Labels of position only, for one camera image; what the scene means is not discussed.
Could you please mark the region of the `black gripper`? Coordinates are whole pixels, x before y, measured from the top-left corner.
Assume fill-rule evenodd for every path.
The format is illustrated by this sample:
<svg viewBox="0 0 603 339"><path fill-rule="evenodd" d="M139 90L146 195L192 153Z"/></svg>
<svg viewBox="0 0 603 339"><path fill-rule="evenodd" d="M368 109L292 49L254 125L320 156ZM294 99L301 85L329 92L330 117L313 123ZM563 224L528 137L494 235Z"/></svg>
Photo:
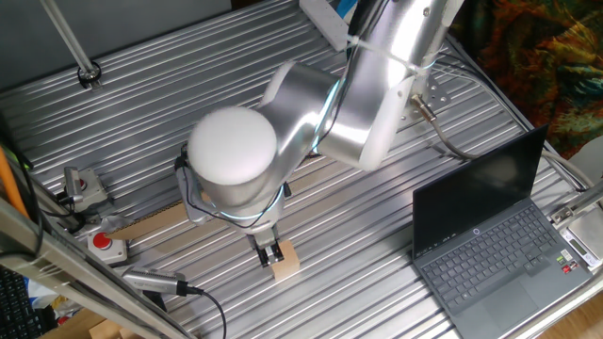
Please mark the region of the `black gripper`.
<svg viewBox="0 0 603 339"><path fill-rule="evenodd" d="M247 235L256 251L261 267L269 267L285 259L279 244L277 224L264 225L259 231Z"/></svg>

